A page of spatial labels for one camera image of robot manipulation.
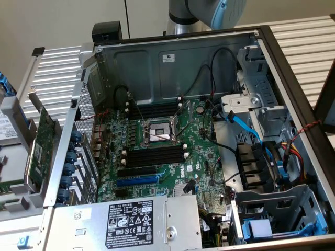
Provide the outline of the CPU socket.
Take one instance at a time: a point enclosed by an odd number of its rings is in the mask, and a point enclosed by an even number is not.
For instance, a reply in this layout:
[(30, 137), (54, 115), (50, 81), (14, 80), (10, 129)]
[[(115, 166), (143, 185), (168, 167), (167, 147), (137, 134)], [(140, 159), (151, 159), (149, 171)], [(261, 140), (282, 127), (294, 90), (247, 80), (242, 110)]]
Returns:
[(177, 116), (143, 120), (140, 123), (141, 148), (175, 146), (181, 143), (178, 138), (179, 119)]

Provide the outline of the green Dell motherboard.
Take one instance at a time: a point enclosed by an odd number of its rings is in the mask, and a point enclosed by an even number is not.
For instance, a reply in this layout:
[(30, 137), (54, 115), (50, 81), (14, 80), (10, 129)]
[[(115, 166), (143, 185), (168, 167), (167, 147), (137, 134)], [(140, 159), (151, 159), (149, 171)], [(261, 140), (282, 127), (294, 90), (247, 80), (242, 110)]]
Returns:
[[(223, 213), (225, 209), (225, 185), (222, 171), (222, 157), (215, 141), (215, 129), (212, 123), (209, 105), (200, 99), (191, 99), (193, 105), (193, 123), (179, 136), (181, 143), (175, 146), (155, 147), (179, 148), (184, 151), (183, 163), (164, 164), (155, 167), (159, 177), (157, 184), (117, 187), (117, 180), (141, 176), (117, 177), (117, 171), (126, 167), (127, 152), (143, 150), (139, 146), (140, 123), (142, 121), (134, 103), (129, 102), (119, 110), (105, 112), (95, 128), (95, 143), (100, 146), (97, 166), (100, 182), (97, 194), (98, 202), (123, 199), (138, 199), (153, 196), (173, 197), (175, 184), (186, 184), (190, 179), (196, 181), (195, 196), (198, 205), (211, 212)], [(197, 106), (203, 106), (202, 115), (196, 112)], [(187, 107), (178, 115), (179, 130), (189, 123)], [(116, 198), (115, 191), (127, 189), (128, 196)]]

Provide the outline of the open metal PC case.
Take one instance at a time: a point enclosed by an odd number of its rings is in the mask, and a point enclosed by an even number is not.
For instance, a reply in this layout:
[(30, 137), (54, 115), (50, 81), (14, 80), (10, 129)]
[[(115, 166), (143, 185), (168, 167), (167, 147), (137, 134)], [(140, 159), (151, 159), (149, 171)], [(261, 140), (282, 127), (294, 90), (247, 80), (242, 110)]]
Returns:
[[(224, 112), (223, 96), (242, 91), (237, 80), (237, 55), (240, 49), (259, 47), (272, 72), (272, 88), (277, 101), (288, 109), (282, 133), (275, 139), (261, 138), (230, 111)], [(175, 54), (175, 62), (163, 63), (162, 55)], [(111, 110), (129, 102), (130, 93), (137, 105), (180, 103), (191, 99), (205, 101), (215, 129), (215, 141), (222, 157), (225, 185), (223, 213), (211, 213), (198, 204), (202, 248), (192, 251), (335, 251), (335, 151), (323, 132), (282, 49), (269, 27), (234, 29), (132, 39), (118, 43), (94, 45), (87, 59), (81, 60), (82, 77), (75, 88), (54, 168), (47, 191), (43, 224), (37, 248), (47, 251), (47, 238), (56, 208), (101, 203), (97, 201), (100, 173), (97, 166), (100, 146), (95, 143), (97, 120)], [(65, 156), (72, 130), (82, 134), (77, 144), (70, 198), (57, 202)], [(231, 226), (231, 202), (243, 192), (236, 161), (237, 143), (260, 143), (270, 162), (274, 192), (307, 185), (315, 194), (329, 228), (327, 235), (300, 237), (243, 245), (228, 242)], [(279, 182), (277, 161), (289, 174)]]

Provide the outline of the blue expansion slot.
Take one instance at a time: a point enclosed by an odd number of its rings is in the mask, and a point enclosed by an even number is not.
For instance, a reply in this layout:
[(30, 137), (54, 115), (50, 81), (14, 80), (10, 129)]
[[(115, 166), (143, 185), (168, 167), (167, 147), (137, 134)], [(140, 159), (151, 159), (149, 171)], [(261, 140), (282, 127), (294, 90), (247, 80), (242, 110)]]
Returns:
[(157, 184), (159, 182), (159, 177), (156, 175), (141, 176), (128, 179), (117, 180), (117, 187), (127, 187), (127, 186), (137, 186), (146, 184)]

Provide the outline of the silver chipset heat sink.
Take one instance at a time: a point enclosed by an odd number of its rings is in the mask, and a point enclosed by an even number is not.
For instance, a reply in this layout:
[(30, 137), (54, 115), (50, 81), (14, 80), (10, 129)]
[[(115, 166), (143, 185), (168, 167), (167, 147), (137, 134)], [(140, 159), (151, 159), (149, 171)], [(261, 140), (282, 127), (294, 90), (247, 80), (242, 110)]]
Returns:
[(188, 193), (185, 193), (183, 191), (183, 189), (185, 188), (186, 184), (175, 184), (174, 186), (174, 197), (178, 197), (178, 196), (191, 196), (195, 194), (195, 191), (189, 191)]

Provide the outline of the black case fan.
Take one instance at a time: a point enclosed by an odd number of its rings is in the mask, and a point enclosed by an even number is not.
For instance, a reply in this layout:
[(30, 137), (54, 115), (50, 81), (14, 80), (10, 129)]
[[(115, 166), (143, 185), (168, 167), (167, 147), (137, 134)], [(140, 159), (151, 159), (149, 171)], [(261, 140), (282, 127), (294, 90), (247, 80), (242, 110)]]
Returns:
[(275, 191), (272, 170), (262, 151), (260, 143), (237, 143), (236, 161), (244, 191), (272, 193)]

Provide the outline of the tall metal disk bay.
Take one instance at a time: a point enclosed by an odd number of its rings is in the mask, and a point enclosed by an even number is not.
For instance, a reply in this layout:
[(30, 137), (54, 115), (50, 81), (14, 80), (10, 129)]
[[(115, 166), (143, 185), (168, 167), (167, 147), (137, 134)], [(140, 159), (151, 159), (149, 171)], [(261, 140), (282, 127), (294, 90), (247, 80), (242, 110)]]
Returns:
[(237, 80), (242, 91), (221, 98), (224, 112), (233, 111), (261, 138), (275, 139), (282, 133), (288, 109), (281, 105), (273, 91), (272, 72), (262, 50), (257, 46), (240, 49), (237, 55)]

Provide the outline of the blue fan clip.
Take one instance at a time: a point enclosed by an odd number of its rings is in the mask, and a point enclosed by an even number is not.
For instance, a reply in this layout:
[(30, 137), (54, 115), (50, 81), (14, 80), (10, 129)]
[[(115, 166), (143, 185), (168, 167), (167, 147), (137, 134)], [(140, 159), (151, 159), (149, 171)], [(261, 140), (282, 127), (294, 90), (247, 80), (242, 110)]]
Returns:
[(283, 167), (283, 161), (277, 161), (276, 164), (279, 173), (279, 182), (280, 184), (283, 184), (289, 180), (289, 174), (285, 171)]

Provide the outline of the green expansion card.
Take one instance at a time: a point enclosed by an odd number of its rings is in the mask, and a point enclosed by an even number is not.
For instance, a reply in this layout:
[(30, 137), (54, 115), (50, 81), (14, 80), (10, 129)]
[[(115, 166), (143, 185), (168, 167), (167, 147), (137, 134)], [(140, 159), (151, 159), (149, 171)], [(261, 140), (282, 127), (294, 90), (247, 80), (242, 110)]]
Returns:
[(27, 158), (24, 185), (28, 191), (38, 193), (51, 174), (54, 139), (58, 124), (48, 114), (35, 91), (30, 91), (28, 98), (39, 112), (39, 122)]

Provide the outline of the blue disk caddy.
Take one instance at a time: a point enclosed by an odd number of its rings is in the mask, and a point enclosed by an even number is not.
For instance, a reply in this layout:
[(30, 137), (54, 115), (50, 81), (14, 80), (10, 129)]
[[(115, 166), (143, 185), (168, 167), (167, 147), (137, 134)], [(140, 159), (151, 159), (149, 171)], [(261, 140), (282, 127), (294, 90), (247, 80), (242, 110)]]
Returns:
[(242, 224), (243, 240), (247, 243), (319, 236), (327, 233), (328, 227), (321, 213), (316, 214), (313, 222), (301, 223), (298, 230), (288, 232), (273, 233), (269, 219), (246, 220)]

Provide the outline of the silver power supply unit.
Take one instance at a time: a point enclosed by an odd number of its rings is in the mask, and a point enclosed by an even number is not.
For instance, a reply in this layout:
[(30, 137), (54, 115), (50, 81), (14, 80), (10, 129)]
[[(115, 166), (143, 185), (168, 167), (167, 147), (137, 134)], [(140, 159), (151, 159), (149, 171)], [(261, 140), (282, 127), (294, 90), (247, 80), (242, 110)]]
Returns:
[(194, 195), (56, 208), (47, 251), (192, 251), (202, 248)]

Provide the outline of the low metal disk bay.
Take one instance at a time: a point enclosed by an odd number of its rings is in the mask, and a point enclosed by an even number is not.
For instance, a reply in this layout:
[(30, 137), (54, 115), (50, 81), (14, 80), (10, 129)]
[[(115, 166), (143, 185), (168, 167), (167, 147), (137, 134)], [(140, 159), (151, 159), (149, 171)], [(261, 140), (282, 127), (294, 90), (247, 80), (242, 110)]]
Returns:
[(252, 244), (243, 240), (242, 224), (246, 220), (269, 219), (273, 233), (279, 233), (298, 230), (302, 223), (313, 222), (318, 213), (324, 217), (307, 185), (273, 193), (239, 192), (231, 206), (230, 245)]

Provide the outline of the grey parts rack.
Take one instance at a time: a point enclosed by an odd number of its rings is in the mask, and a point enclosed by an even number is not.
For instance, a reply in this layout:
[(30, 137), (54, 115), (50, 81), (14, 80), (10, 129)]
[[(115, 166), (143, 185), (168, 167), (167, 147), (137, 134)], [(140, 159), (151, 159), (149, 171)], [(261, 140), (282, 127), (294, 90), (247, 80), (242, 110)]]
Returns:
[(5, 97), (0, 105), (14, 127), (19, 143), (0, 145), (0, 222), (35, 216), (43, 211), (49, 180), (38, 193), (24, 185), (28, 154), (36, 136), (38, 122), (27, 119), (15, 96)]

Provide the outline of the blue case latch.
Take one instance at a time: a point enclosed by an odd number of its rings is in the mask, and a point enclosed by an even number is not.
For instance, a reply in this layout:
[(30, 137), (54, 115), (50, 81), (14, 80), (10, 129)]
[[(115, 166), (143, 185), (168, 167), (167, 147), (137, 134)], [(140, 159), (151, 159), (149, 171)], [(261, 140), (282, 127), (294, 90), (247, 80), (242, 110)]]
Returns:
[(30, 248), (30, 246), (29, 246), (29, 239), (30, 239), (29, 235), (21, 236), (19, 238), (18, 243), (17, 243), (17, 248), (19, 250), (29, 249)]

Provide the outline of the blue plastic bracket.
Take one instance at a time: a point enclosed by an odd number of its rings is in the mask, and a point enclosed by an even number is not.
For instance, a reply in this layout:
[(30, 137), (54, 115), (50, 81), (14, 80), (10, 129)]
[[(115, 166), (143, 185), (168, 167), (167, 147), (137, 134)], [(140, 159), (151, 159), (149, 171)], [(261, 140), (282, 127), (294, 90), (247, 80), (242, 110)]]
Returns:
[(0, 72), (0, 87), (4, 90), (6, 97), (15, 96), (12, 85), (10, 84), (8, 78), (2, 72)]

